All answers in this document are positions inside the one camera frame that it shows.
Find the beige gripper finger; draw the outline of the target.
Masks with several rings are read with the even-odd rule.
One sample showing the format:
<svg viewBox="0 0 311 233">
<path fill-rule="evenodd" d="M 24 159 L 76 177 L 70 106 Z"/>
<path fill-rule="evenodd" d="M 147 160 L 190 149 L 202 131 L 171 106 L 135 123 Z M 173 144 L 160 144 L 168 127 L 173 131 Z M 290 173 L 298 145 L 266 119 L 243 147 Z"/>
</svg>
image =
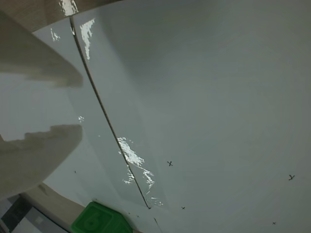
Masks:
<svg viewBox="0 0 311 233">
<path fill-rule="evenodd" d="M 48 132 L 26 133 L 22 140 L 0 141 L 0 198 L 41 184 L 76 149 L 81 125 L 54 125 Z"/>
<path fill-rule="evenodd" d="M 83 76 L 69 61 L 4 12 L 0 13 L 0 71 L 51 81 L 56 87 L 83 86 Z"/>
</svg>

